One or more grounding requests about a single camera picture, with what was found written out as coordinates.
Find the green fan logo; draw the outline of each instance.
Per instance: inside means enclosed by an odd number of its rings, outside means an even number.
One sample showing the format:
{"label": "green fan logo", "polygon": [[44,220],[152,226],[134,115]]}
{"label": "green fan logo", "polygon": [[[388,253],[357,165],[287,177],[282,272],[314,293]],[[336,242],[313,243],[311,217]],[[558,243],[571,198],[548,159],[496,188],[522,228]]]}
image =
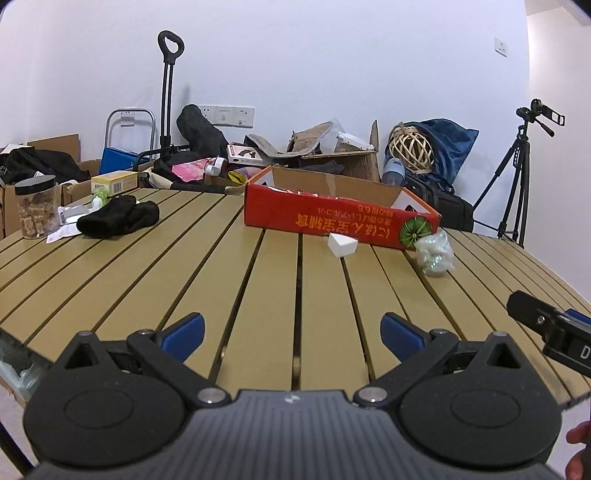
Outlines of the green fan logo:
{"label": "green fan logo", "polygon": [[417,240],[431,235],[431,224],[425,217],[416,216],[406,221],[400,230],[400,243],[407,248],[414,248]]}

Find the white paper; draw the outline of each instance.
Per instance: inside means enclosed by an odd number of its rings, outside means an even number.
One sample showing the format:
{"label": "white paper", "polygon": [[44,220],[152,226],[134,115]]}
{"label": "white paper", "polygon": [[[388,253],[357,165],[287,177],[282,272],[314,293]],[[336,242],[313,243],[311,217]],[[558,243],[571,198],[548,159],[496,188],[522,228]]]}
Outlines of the white paper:
{"label": "white paper", "polygon": [[19,145],[16,143],[8,144],[8,146],[2,150],[0,153],[10,153],[12,150],[16,150],[17,148],[30,148],[29,145]]}
{"label": "white paper", "polygon": [[61,238],[65,238],[67,236],[76,236],[80,235],[80,231],[75,223],[69,223],[68,225],[63,225],[57,232],[53,232],[47,237],[47,243],[52,244],[53,242],[57,242]]}

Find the clear plastic jar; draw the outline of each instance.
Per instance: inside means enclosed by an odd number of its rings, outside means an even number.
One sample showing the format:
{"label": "clear plastic jar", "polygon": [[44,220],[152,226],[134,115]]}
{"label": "clear plastic jar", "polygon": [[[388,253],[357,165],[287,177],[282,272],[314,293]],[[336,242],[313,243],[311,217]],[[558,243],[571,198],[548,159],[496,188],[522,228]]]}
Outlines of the clear plastic jar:
{"label": "clear plastic jar", "polygon": [[60,196],[54,175],[43,175],[14,186],[23,238],[41,238],[60,227]]}

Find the yellow box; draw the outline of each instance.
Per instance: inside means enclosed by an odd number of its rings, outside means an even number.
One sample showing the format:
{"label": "yellow box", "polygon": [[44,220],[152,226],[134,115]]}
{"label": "yellow box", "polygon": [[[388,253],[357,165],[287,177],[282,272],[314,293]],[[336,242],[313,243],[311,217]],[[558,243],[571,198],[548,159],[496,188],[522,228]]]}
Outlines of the yellow box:
{"label": "yellow box", "polygon": [[92,177],[90,191],[94,193],[98,187],[105,187],[109,192],[108,196],[114,197],[136,189],[138,187],[138,173],[136,171],[118,170]]}

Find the black bag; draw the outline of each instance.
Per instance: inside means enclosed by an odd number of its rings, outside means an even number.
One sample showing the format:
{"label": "black bag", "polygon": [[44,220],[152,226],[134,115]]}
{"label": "black bag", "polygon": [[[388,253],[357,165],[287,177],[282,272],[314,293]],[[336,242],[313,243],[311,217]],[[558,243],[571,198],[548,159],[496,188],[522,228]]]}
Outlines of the black bag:
{"label": "black bag", "polygon": [[7,185],[30,179],[38,171],[44,175],[55,175],[58,183],[90,180],[90,173],[81,170],[74,159],[64,152],[27,147],[0,155],[0,176]]}
{"label": "black bag", "polygon": [[178,131],[197,158],[228,157],[228,142],[201,113],[197,105],[186,105],[177,118]]}
{"label": "black bag", "polygon": [[474,207],[464,199],[438,190],[408,170],[405,187],[441,214],[442,228],[474,230]]}

